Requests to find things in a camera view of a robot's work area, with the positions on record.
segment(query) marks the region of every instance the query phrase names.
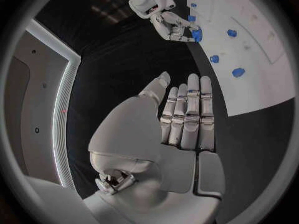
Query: blue object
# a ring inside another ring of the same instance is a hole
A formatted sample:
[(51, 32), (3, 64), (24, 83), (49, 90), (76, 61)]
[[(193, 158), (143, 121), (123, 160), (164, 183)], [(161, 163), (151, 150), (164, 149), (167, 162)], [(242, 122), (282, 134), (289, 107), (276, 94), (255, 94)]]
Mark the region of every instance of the blue object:
[(233, 70), (233, 76), (234, 77), (240, 77), (245, 73), (245, 70), (243, 68), (237, 68), (235, 70)]
[(210, 61), (214, 62), (214, 63), (218, 63), (219, 62), (219, 56), (217, 56), (217, 55), (211, 56)]
[(232, 37), (236, 37), (237, 36), (237, 31), (235, 31), (235, 30), (231, 30), (231, 29), (229, 29), (229, 30), (227, 30), (227, 32), (226, 32), (229, 36), (232, 36)]
[(196, 16), (188, 16), (188, 21), (195, 21), (196, 20)]
[(192, 30), (192, 37), (195, 39), (195, 42), (200, 42), (202, 40), (202, 30)]

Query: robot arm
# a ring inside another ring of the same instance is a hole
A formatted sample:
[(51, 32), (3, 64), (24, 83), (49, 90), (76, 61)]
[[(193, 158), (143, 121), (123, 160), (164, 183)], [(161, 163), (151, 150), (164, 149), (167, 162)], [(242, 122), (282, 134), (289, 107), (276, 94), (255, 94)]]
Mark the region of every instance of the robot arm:
[[(173, 12), (164, 11), (175, 7), (173, 0), (129, 0), (131, 9), (141, 18), (150, 19), (159, 35), (165, 40), (200, 42), (202, 32), (199, 26), (182, 19)], [(184, 36), (189, 28), (192, 37)]]

